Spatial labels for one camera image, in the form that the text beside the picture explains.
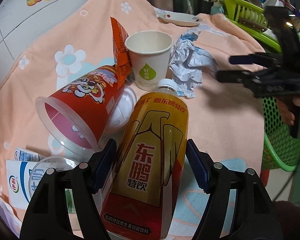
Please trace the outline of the blue white milk carton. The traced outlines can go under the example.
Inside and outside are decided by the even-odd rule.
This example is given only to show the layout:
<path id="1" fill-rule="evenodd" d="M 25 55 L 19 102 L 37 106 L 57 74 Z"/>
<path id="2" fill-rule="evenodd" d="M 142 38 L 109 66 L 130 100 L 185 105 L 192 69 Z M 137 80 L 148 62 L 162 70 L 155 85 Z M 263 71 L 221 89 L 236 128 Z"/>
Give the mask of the blue white milk carton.
<path id="1" fill-rule="evenodd" d="M 6 160 L 6 175 L 10 203 L 26 210 L 48 165 L 37 162 Z"/>

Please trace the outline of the white paper ball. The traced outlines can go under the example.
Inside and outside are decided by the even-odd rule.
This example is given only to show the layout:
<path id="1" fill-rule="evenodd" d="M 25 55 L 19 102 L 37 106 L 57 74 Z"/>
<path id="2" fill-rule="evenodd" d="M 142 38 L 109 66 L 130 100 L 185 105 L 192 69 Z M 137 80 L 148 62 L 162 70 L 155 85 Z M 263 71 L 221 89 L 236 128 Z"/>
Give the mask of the white paper ball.
<path id="1" fill-rule="evenodd" d="M 213 76 L 219 71 L 212 55 L 194 44 L 200 33 L 200 28 L 192 28 L 181 34 L 171 50 L 169 68 L 178 96 L 195 98 L 194 89 L 203 82 L 203 69 L 208 69 Z"/>

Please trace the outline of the yellow energy drink bottle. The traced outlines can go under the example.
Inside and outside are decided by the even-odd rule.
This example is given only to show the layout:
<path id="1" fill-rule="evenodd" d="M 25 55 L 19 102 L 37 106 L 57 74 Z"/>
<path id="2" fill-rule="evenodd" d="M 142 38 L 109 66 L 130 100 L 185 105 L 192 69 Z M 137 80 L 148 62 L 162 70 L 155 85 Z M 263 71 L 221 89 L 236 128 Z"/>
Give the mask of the yellow energy drink bottle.
<path id="1" fill-rule="evenodd" d="M 189 111 L 177 84 L 162 79 L 143 94 L 118 148 L 114 179 L 101 217 L 123 239 L 164 239 L 177 203 Z"/>

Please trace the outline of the green mesh trash basket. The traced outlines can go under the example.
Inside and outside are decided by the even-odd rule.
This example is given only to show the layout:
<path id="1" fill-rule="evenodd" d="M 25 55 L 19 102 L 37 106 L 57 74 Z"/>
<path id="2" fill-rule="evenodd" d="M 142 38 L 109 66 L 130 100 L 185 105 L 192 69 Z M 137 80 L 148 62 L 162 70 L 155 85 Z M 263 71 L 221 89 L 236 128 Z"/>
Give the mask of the green mesh trash basket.
<path id="1" fill-rule="evenodd" d="M 272 97 L 262 99 L 264 115 L 264 146 L 262 169 L 282 169 L 293 172 L 300 160 L 300 139 L 290 136 L 289 127 L 282 122 L 281 115 Z"/>

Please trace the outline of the green dish rack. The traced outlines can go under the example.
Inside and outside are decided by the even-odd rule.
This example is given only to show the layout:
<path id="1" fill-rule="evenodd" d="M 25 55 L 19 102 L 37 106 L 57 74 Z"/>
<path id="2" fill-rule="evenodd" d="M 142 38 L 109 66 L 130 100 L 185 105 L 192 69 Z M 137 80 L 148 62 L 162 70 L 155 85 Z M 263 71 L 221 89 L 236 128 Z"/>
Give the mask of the green dish rack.
<path id="1" fill-rule="evenodd" d="M 281 47 L 269 29 L 264 10 L 244 0 L 221 0 L 226 17 L 254 39 L 281 53 Z"/>

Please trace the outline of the peach floral towel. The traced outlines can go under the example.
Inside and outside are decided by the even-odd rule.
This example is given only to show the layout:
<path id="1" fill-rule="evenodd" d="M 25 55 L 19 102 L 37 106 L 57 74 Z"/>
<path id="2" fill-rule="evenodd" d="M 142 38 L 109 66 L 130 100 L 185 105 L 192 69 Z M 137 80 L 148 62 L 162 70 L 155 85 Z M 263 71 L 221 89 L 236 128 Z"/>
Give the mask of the peach floral towel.
<path id="1" fill-rule="evenodd" d="M 203 14 L 200 17 L 203 17 L 202 25 L 210 26 L 211 31 L 203 29 L 196 45 L 207 50 L 220 68 L 231 68 L 227 62 L 230 55 L 264 51 L 252 36 L 225 16 Z M 94 124 L 91 131 L 97 131 L 95 139 L 99 146 L 99 126 L 105 126 L 109 115 L 107 109 L 112 107 L 113 110 L 125 87 L 119 75 L 118 89 L 116 67 L 112 67 L 115 63 L 111 18 L 116 19 L 129 36 L 139 31 L 158 30 L 178 39 L 187 31 L 186 28 L 159 22 L 153 7 L 146 0 L 89 0 L 67 20 L 23 51 L 0 87 L 0 186 L 3 190 L 0 191 L 0 200 L 4 201 L 4 205 L 9 200 L 2 197 L 9 196 L 10 189 L 5 171 L 6 160 L 14 157 L 16 146 L 30 146 L 31 149 L 51 153 L 61 149 L 60 153 L 63 153 L 65 150 L 62 144 L 58 147 L 52 146 L 52 141 L 48 144 L 48 130 L 39 119 L 35 107 L 38 97 L 47 98 L 80 77 L 87 77 L 88 80 L 82 85 L 71 84 L 64 93 L 58 92 L 57 95 L 70 94 L 70 99 L 74 98 L 77 103 L 79 114 L 83 112 L 83 120 L 92 117 L 91 123 L 94 121 Z M 248 146 L 247 141 L 243 145 L 238 144 L 233 153 L 243 153 L 242 157 L 247 157 L 247 150 L 253 150 L 253 157 L 249 156 L 247 163 L 259 170 L 263 120 L 247 107 L 242 111 L 225 110 L 226 99 L 221 100 L 224 112 L 220 120 L 216 117 L 217 112 L 207 103 L 199 103 L 199 93 L 196 98 L 188 101 L 189 116 L 194 116 L 189 123 L 190 135 L 197 146 L 200 143 L 203 146 L 204 142 L 208 142 L 206 146 L 216 146 L 217 142 L 212 142 L 212 132 L 218 131 L 216 127 L 213 130 L 210 124 L 207 137 L 203 134 L 204 124 L 212 121 L 212 117 L 216 117 L 215 121 L 220 125 L 223 119 L 224 124 L 235 124 L 234 121 L 252 124 L 257 129 L 253 134 L 257 136 L 257 141 L 252 146 Z"/>

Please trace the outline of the small milk carton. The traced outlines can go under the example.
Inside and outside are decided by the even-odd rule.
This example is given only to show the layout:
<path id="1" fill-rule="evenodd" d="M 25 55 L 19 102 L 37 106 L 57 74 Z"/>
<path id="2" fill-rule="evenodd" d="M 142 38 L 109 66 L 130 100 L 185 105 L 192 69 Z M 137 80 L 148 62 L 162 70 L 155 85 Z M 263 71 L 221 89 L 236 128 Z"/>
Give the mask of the small milk carton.
<path id="1" fill-rule="evenodd" d="M 14 151 L 14 160 L 17 161 L 39 162 L 44 158 L 45 156 L 28 149 L 16 147 Z"/>

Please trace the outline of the white ceramic plate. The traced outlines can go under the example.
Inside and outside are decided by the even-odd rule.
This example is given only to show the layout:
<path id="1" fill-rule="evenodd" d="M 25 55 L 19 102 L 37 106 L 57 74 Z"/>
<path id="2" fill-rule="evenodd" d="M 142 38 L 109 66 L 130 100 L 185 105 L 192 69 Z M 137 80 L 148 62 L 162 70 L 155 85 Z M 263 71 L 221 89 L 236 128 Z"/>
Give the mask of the white ceramic plate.
<path id="1" fill-rule="evenodd" d="M 173 23 L 174 25 L 180 27 L 195 27 L 200 25 L 203 21 L 198 16 L 169 11 L 158 13 L 158 18 L 165 23 Z"/>

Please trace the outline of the white paper cup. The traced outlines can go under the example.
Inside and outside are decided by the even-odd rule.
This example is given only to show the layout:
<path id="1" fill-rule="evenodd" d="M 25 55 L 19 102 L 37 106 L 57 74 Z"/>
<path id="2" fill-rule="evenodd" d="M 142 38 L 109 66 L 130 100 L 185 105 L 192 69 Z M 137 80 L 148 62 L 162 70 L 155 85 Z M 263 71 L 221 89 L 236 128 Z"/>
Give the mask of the white paper cup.
<path id="1" fill-rule="evenodd" d="M 173 39 L 161 31 L 141 31 L 125 41 L 136 85 L 153 90 L 166 77 Z"/>

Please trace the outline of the red plastic cup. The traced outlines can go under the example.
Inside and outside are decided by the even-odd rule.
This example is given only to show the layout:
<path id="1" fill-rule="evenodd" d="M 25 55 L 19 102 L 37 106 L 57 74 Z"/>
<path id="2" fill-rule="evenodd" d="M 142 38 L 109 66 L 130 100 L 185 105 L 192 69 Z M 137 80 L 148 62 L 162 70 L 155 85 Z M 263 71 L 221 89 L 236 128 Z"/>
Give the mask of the red plastic cup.
<path id="1" fill-rule="evenodd" d="M 114 66 L 101 66 L 35 101 L 48 132 L 74 154 L 98 151 L 98 143 L 121 94 Z"/>

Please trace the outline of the clear plastic dome lid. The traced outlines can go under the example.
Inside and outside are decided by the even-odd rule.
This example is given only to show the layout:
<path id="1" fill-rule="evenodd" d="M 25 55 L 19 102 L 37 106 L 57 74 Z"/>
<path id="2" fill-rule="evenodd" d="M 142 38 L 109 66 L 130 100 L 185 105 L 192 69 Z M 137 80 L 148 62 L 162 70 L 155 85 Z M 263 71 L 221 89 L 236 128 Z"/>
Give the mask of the clear plastic dome lid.
<path id="1" fill-rule="evenodd" d="M 112 115 L 110 116 L 104 135 L 112 135 L 123 129 L 128 123 L 134 107 L 137 102 L 137 96 L 134 90 L 125 86 L 123 92 L 114 107 Z"/>

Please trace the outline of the orange snack packet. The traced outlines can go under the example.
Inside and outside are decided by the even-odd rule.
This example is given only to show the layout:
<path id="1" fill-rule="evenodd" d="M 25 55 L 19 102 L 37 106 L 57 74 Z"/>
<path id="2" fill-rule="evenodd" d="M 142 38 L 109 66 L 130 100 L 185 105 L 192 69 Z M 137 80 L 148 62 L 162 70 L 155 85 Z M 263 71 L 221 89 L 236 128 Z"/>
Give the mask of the orange snack packet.
<path id="1" fill-rule="evenodd" d="M 125 83 L 126 77 L 130 74 L 132 69 L 129 52 L 125 45 L 128 34 L 124 27 L 115 18 L 111 17 L 110 22 L 113 33 L 113 54 L 117 83 L 120 88 Z"/>

